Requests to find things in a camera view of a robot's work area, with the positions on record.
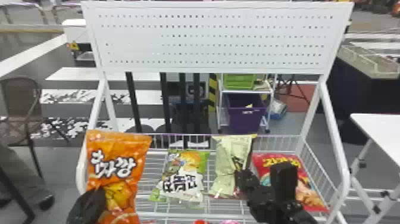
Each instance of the black metal stand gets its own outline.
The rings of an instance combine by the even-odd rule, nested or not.
[[[125,72],[126,83],[128,84],[130,105],[132,106],[133,117],[135,118],[135,128],[137,133],[142,133],[142,124],[140,123],[139,106],[136,101],[135,83],[133,81],[132,72]]]
[[[193,74],[193,82],[194,82],[194,113],[195,113],[195,133],[200,133],[200,74]]]
[[[165,131],[171,133],[170,123],[170,103],[168,99],[168,86],[167,86],[167,74],[165,72],[160,73],[161,82],[161,94],[162,94],[162,107],[164,109],[164,120],[165,120]]]
[[[179,73],[180,104],[182,106],[182,133],[188,133],[188,111],[186,109],[186,74]],[[183,137],[183,148],[188,148],[188,137]]]
[[[8,192],[11,194],[13,199],[16,200],[18,205],[21,207],[22,211],[27,216],[27,219],[23,222],[23,224],[30,224],[32,223],[33,219],[35,218],[35,214],[32,209],[29,207],[28,203],[26,203],[25,199],[22,197],[18,189],[14,186],[11,182],[7,174],[4,172],[2,167],[0,166],[0,182],[4,184]]]
[[[295,85],[297,86],[297,88],[299,88],[299,91],[301,93],[301,96],[297,96],[297,95],[292,95],[292,86],[293,86],[293,82],[295,83]],[[281,94],[279,92],[279,90],[286,88],[286,93]],[[276,88],[277,94],[279,95],[287,95],[289,97],[295,97],[295,98],[299,98],[299,99],[304,99],[307,104],[310,104],[310,101],[307,99],[307,96],[304,94],[303,89],[300,87],[300,85],[297,83],[296,79],[295,79],[295,75],[292,74],[292,77],[289,80],[283,80],[282,79],[282,75],[279,74],[278,75],[278,84],[277,84],[277,88]]]

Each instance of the wire basket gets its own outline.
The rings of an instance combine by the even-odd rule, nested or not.
[[[205,197],[204,209],[186,209],[181,204],[155,203],[148,197],[160,181],[167,161],[168,149],[184,149],[183,141],[188,148],[210,152],[207,171],[203,178],[205,192],[211,188],[215,174],[215,142],[212,136],[217,135],[182,135],[182,134],[147,134],[152,136],[152,145],[146,156],[146,165],[142,179],[138,183],[136,209],[141,219],[163,220],[165,223],[192,222],[195,219],[223,220],[235,219],[243,223],[255,223],[246,201],[223,200]],[[327,208],[332,200],[336,187],[328,177],[311,148],[298,135],[258,135],[254,139],[253,152],[295,154],[302,161],[310,181],[324,201]],[[325,221],[328,213],[312,213],[318,221]]]

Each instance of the white metal cart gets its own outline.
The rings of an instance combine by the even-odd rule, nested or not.
[[[100,77],[89,129],[94,129],[104,97],[112,127],[117,120],[106,73],[278,73],[320,74],[299,135],[267,135],[255,151],[296,154],[329,208],[314,214],[321,222],[346,223],[340,208],[349,192],[350,175],[326,80],[348,23],[351,2],[82,2],[90,43]],[[342,184],[332,183],[306,137],[322,100]],[[141,219],[185,223],[194,219],[254,222],[240,200],[206,199],[203,210],[152,203],[150,190],[160,178],[168,148],[183,148],[181,134],[151,134],[136,200]],[[211,151],[205,183],[214,180],[215,156],[208,135],[186,135],[188,147]],[[79,192],[86,185],[86,143],[76,170]]]

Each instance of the black chair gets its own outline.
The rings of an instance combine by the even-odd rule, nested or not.
[[[0,121],[0,124],[6,124],[4,139],[11,147],[28,146],[37,173],[43,177],[30,134],[38,131],[42,123],[46,123],[67,142],[69,140],[50,120],[43,117],[40,105],[42,89],[34,79],[25,76],[11,77],[0,80],[0,86],[7,110],[6,118]]]

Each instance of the white table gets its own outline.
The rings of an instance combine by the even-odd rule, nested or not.
[[[397,202],[400,196],[400,184],[391,193],[383,193],[385,199],[375,205],[355,176],[360,168],[365,167],[365,155],[373,144],[378,145],[400,167],[400,115],[352,114],[351,119],[369,137],[365,147],[351,165],[351,184],[370,212],[364,224],[377,224]]]

